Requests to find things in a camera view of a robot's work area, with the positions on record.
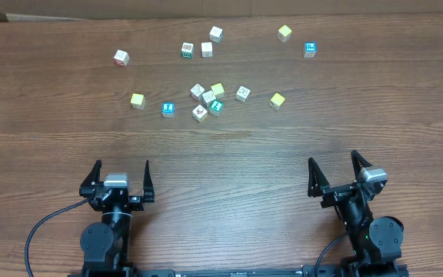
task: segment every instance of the cube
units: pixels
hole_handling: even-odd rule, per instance
[[[201,43],[201,55],[204,58],[209,58],[213,56],[213,44],[211,42]]]
[[[212,91],[203,93],[203,102],[205,103],[206,108],[209,108],[210,104],[214,100],[216,100],[216,97],[215,97],[215,95],[213,94]]]
[[[314,58],[317,52],[317,45],[315,42],[306,42],[304,46],[304,58]]]
[[[284,101],[285,97],[281,96],[279,93],[276,92],[273,98],[271,98],[269,105],[278,111]]]
[[[291,37],[291,29],[287,25],[284,25],[278,30],[278,38],[281,40],[281,42],[288,41],[290,37]]]
[[[144,109],[146,106],[145,97],[143,95],[133,93],[131,97],[131,105],[133,108]]]
[[[220,43],[223,38],[223,30],[213,26],[212,30],[209,32],[209,40],[212,42]]]
[[[212,113],[213,115],[220,116],[220,114],[222,113],[222,108],[223,108],[223,103],[218,100],[214,100],[212,104],[209,106],[209,112]]]
[[[118,65],[126,66],[129,62],[129,54],[126,51],[118,50],[115,53],[114,61]]]
[[[201,94],[203,94],[203,92],[205,92],[205,89],[199,84],[196,84],[191,88],[191,96],[197,101],[201,101]]]
[[[217,99],[225,97],[225,90],[223,89],[223,85],[221,83],[212,85],[212,91]]]
[[[184,58],[192,58],[192,53],[194,51],[194,45],[192,43],[184,42],[182,44],[181,55]]]
[[[175,104],[170,102],[163,103],[162,114],[163,117],[173,118],[175,116]]]
[[[241,86],[238,89],[237,94],[235,95],[235,98],[237,100],[240,100],[240,101],[246,103],[247,102],[247,98],[249,97],[249,93],[251,93],[250,89],[248,89],[248,88],[246,88],[244,86]]]
[[[206,116],[208,116],[208,111],[206,111],[203,106],[198,105],[195,109],[192,110],[192,116],[194,116],[194,118],[196,118],[196,120],[198,120],[199,122],[202,122],[203,120],[205,120]]]

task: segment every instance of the wood grain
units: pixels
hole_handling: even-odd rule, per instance
[[[284,24],[293,35],[281,43]],[[201,58],[213,25],[224,40]],[[318,43],[315,58],[302,58],[303,41]],[[118,48],[127,68],[113,64]],[[188,90],[217,82],[222,116],[199,124]],[[146,110],[131,108],[133,92]],[[277,112],[275,92],[286,97]],[[162,118],[167,101],[175,118]],[[371,208],[405,224],[400,263],[443,276],[443,14],[0,24],[0,276],[26,275],[29,231],[80,200],[96,159],[103,175],[128,172],[135,192],[150,160],[157,202],[132,231],[142,269],[314,263],[343,228],[307,197],[307,158],[337,185],[352,179],[352,149],[389,173]],[[79,236],[99,219],[83,206],[44,224],[35,275],[77,272]],[[344,242],[325,263],[350,253]]]

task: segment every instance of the wooden table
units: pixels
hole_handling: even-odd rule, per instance
[[[281,43],[284,24],[293,34]],[[225,37],[201,58],[213,25]],[[302,58],[304,41],[317,42],[315,58]],[[117,49],[128,67],[114,65]],[[189,89],[217,82],[225,109],[198,123]],[[135,92],[146,110],[131,107]],[[162,118],[163,102],[175,118]],[[443,14],[0,24],[0,276],[26,276],[28,233],[81,200],[96,159],[102,177],[128,172],[134,192],[150,160],[157,202],[132,226],[142,269],[314,263],[344,229],[307,197],[307,158],[338,185],[353,179],[352,149],[389,174],[371,209],[405,224],[399,262],[443,276]],[[82,206],[45,223],[30,248],[35,275],[77,272],[80,234],[99,220]],[[350,254],[342,243],[324,263]]]

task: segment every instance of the black cable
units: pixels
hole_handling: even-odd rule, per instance
[[[362,203],[362,212],[363,212],[363,214],[361,215],[360,222],[358,223],[358,225],[356,225],[356,231],[358,231],[360,229],[360,226],[363,224],[363,222],[367,218],[367,216],[365,215],[365,209],[367,208],[367,206],[366,206],[367,203],[365,202],[365,197],[363,196],[363,191],[362,190],[360,190],[360,193],[361,193],[361,203]],[[344,239],[345,236],[347,236],[348,234],[350,234],[354,230],[355,229],[349,229],[348,231],[344,232],[339,237],[337,237],[334,241],[329,243],[329,245],[326,246],[326,248],[324,248],[324,250],[322,250],[321,254],[317,258],[317,262],[315,262],[315,265],[314,265],[314,277],[318,277],[319,265],[321,264],[321,260],[322,260],[322,258],[324,258],[324,255],[326,254],[326,252],[329,251],[329,249],[331,249],[331,247],[335,246],[338,242],[340,242],[342,239]]]
[[[70,205],[69,207],[66,207],[66,208],[64,208],[64,209],[60,209],[60,210],[58,210],[57,212],[53,212],[52,214],[47,215],[46,217],[44,217],[41,221],[39,221],[39,222],[34,226],[34,228],[32,229],[32,231],[31,231],[30,234],[28,235],[27,243],[25,243],[25,266],[26,266],[26,268],[27,268],[28,276],[30,276],[30,277],[34,277],[34,275],[33,275],[33,273],[32,273],[32,269],[30,269],[30,262],[28,262],[28,249],[30,248],[30,240],[32,240],[32,236],[34,236],[35,231],[37,231],[38,227],[40,227],[40,225],[44,224],[44,222],[48,221],[49,219],[51,219],[51,218],[53,218],[53,217],[55,217],[55,216],[57,216],[57,215],[59,215],[59,214],[61,214],[61,213],[63,213],[63,212],[67,212],[67,211],[69,211],[70,209],[74,209],[74,208],[76,208],[76,207],[79,207],[79,206],[85,204],[86,202],[90,201],[90,200],[93,199],[94,197],[95,197],[95,196],[93,195],[93,196],[91,196],[91,197],[89,197],[89,198],[87,198],[87,199],[85,199],[85,200],[83,200],[83,201],[81,201],[81,202],[78,202],[78,203],[76,203],[76,204]]]

